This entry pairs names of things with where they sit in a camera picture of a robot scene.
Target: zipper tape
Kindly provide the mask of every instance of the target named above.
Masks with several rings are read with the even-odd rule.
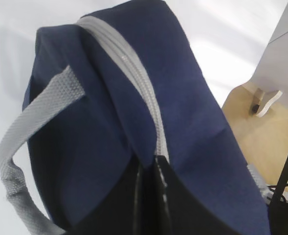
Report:
[[[86,16],[76,24],[84,28],[98,41],[142,96],[156,128],[155,154],[164,156],[169,162],[167,142],[154,87],[135,50],[115,28],[99,18]]]

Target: gray fabric trim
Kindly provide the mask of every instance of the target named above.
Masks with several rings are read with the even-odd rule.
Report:
[[[6,187],[7,199],[32,235],[60,235],[65,231],[36,207],[26,187],[24,173],[12,158],[32,135],[84,94],[73,71],[67,66],[13,122],[0,143],[0,176]]]
[[[135,50],[115,28],[101,19],[85,16],[76,24],[98,41],[142,96],[155,123],[157,135],[155,154],[164,156],[170,162],[161,111],[154,87]]]

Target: gray zipper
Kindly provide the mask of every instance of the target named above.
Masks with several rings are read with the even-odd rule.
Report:
[[[101,19],[86,16],[76,24],[93,35],[142,96],[155,123],[157,136],[155,154],[164,156],[169,162],[167,142],[154,87],[134,49],[116,29]]]

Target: navy fabric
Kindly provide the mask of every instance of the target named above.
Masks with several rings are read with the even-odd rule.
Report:
[[[186,188],[240,234],[269,235],[263,199],[166,3],[132,0],[92,15],[117,29],[145,66],[171,166]],[[70,227],[109,194],[131,156],[145,167],[152,164],[155,126],[136,89],[80,27],[41,28],[36,52],[24,106],[67,65],[87,94],[29,141],[43,201],[57,224]]]

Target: gray webbing strap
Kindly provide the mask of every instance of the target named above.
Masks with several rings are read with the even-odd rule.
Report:
[[[0,176],[7,199],[32,235],[60,235],[65,231],[36,207],[26,187],[24,173],[12,158],[32,135],[84,94],[73,71],[67,66],[13,122],[0,143]]]

